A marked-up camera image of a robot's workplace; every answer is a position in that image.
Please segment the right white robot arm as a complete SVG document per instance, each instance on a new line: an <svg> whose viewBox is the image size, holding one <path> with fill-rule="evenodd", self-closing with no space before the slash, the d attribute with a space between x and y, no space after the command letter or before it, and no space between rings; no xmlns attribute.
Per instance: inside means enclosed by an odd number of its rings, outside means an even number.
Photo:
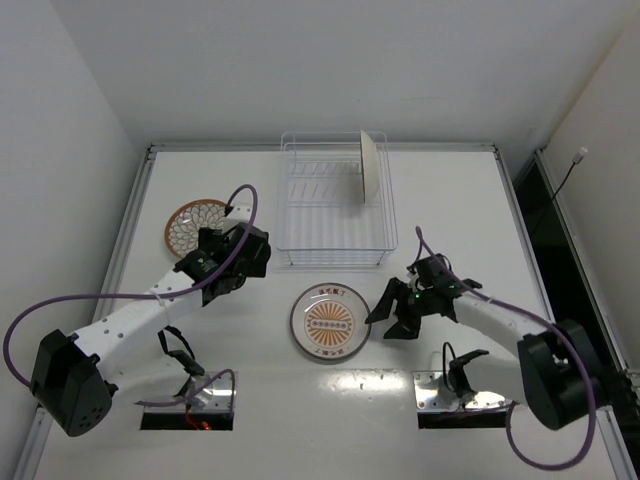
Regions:
<svg viewBox="0 0 640 480"><path fill-rule="evenodd" d="M488 390L523 404L547 428L559 430L607 405L602 362L585 329L573 320L536 322L482 294L479 282L456 281L449 259L435 254L408 266L408 281L391 278L366 321L394 318L387 340L415 340L422 320L439 315L507 350L508 360L476 349L453 358L445 385L460 399Z"/></svg>

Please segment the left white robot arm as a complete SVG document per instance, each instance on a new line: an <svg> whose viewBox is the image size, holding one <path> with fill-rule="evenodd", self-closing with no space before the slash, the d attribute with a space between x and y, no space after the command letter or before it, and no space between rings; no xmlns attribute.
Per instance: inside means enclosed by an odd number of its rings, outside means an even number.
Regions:
<svg viewBox="0 0 640 480"><path fill-rule="evenodd" d="M271 257L269 234L246 222L228 232L202 229L198 247L141 298L71 334L54 330L40 342L30 391L70 437L101 422L123 390L125 356L174 322L263 278Z"/></svg>

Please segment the grey rimmed sunburst plate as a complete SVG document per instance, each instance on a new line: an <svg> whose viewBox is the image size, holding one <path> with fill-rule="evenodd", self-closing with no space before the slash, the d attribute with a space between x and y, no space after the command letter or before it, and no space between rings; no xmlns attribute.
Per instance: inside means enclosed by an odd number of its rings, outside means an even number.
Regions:
<svg viewBox="0 0 640 480"><path fill-rule="evenodd" d="M355 356L369 339L370 309L353 288L340 283L314 285L294 302L289 330L296 346L314 360L339 363Z"/></svg>

